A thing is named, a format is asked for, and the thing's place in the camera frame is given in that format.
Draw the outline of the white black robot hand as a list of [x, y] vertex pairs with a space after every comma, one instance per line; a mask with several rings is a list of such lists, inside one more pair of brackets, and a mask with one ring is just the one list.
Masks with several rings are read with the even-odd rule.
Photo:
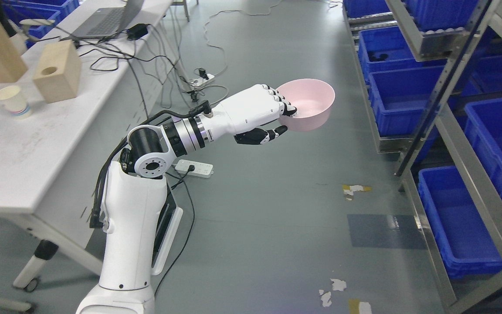
[[288, 130], [285, 125], [272, 130], [261, 129], [261, 126], [281, 116], [293, 117], [296, 113], [297, 108], [276, 89], [255, 84], [219, 102], [201, 122], [210, 142], [229, 134], [238, 144], [261, 145]]

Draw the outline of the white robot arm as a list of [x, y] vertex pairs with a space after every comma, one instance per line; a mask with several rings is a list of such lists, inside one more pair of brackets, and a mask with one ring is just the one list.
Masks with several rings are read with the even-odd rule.
[[164, 174], [176, 157], [208, 140], [202, 118], [212, 115], [208, 101], [179, 121], [151, 125], [159, 114], [134, 127], [100, 170], [90, 227], [106, 233], [98, 284], [79, 304], [78, 314], [153, 314], [152, 277], [169, 254], [182, 209], [165, 208], [169, 185]]

